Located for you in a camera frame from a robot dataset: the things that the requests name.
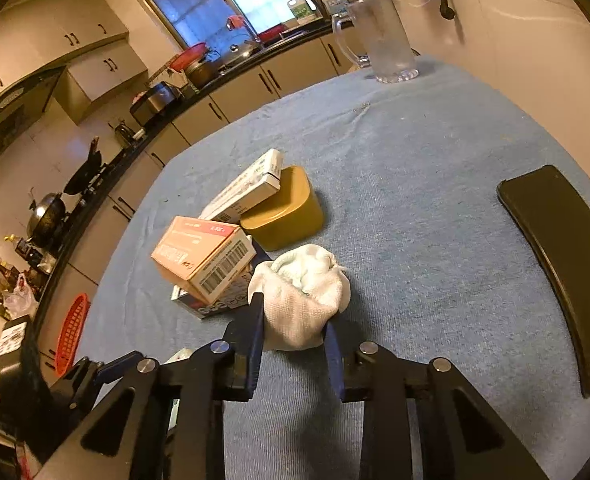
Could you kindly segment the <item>white paper towel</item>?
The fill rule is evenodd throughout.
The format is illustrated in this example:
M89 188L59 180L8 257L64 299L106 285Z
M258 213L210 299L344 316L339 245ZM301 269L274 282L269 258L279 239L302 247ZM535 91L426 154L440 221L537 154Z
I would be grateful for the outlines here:
M263 348L287 352L321 346L325 324L347 309L351 296L345 268L331 252L315 244L260 263L247 298L256 294L263 296Z

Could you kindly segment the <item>pink white medicine box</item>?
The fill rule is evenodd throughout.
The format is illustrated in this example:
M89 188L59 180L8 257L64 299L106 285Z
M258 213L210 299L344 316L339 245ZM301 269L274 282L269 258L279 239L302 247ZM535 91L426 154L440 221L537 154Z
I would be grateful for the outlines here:
M176 216L151 258L165 280L214 304L255 255L237 224Z

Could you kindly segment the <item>long white cardboard box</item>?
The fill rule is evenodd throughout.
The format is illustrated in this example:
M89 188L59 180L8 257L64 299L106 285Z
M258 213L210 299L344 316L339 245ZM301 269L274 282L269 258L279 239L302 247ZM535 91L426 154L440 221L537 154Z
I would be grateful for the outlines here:
M242 214L280 191L282 167L283 154L271 148L213 198L199 219L239 222Z

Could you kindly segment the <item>red plastic basket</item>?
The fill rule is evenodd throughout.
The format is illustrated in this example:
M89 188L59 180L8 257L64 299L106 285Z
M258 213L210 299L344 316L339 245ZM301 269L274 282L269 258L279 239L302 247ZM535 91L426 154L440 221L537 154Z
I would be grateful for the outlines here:
M56 356L54 357L56 375L59 377L64 376L74 363L89 309L89 297L86 292L81 292L75 297L68 313L66 313L56 343Z

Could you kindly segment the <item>white plastic bag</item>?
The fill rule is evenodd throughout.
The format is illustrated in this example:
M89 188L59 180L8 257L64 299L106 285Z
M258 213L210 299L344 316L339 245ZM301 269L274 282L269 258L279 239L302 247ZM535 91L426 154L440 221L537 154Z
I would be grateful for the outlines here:
M10 318L20 318L23 315L29 315L31 318L35 316L38 302L23 273L18 274L18 280L12 292L4 292L2 296L4 296L4 308L9 312Z

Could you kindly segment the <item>steel wok with lid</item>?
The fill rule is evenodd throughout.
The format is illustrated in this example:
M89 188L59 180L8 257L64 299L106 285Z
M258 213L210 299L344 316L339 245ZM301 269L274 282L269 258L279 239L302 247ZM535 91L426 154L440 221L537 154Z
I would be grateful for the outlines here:
M32 214L27 223L27 239L39 248L47 248L66 219L62 194L48 193L39 202L32 198L28 209Z

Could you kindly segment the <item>black frying pan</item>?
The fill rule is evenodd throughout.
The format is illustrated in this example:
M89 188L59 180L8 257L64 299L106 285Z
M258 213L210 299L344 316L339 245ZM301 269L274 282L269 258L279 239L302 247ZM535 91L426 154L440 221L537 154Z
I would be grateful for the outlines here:
M99 140L98 136L91 140L87 159L66 183L63 190L64 194L77 195L84 192L92 179L100 172L102 155L98 149Z

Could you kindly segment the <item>black range hood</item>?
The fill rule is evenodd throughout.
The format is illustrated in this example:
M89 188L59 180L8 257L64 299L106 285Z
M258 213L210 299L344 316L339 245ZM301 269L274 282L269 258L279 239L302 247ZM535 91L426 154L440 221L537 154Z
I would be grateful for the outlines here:
M66 66L33 73L0 96L0 155L42 114Z

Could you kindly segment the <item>black rice cooker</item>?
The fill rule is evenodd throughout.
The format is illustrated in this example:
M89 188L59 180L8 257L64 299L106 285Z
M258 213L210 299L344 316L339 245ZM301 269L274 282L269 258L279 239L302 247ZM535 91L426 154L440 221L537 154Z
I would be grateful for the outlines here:
M159 82L135 97L129 108L130 115L141 127L144 127L181 96L181 90L173 84L166 81Z

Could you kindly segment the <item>red basin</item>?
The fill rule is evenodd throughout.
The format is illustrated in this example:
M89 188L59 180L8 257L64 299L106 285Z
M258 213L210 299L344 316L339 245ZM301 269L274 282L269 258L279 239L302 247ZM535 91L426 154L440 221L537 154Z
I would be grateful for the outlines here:
M193 46L188 47L188 49L185 49L172 58L168 64L168 67L171 70L180 73L193 62L204 58L207 53L207 44L205 44L205 42L198 42L197 44L193 44Z

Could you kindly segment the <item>clear glass mug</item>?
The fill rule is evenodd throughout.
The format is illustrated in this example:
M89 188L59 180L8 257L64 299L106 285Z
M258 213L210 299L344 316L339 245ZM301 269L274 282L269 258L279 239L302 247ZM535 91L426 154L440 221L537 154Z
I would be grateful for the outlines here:
M365 54L349 47L343 26L353 25ZM358 0L332 16L335 40L345 57L359 68L371 67L383 84L409 81L420 75L415 54L393 0Z

